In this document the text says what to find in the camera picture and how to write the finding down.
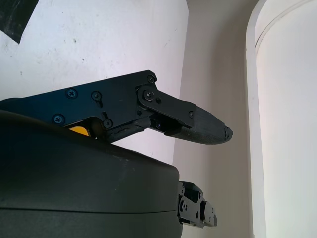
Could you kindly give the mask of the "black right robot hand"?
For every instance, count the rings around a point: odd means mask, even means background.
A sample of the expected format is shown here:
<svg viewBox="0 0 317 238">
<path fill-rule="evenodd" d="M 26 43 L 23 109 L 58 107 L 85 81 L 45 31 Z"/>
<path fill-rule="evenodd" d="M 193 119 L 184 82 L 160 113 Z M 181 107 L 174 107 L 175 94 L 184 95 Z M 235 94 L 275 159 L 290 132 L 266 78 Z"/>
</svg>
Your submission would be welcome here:
<svg viewBox="0 0 317 238">
<path fill-rule="evenodd" d="M 233 131 L 149 70 L 0 103 L 3 238 L 179 238 L 216 227 L 176 167 L 115 145 L 149 128 L 204 145 Z"/>
</svg>

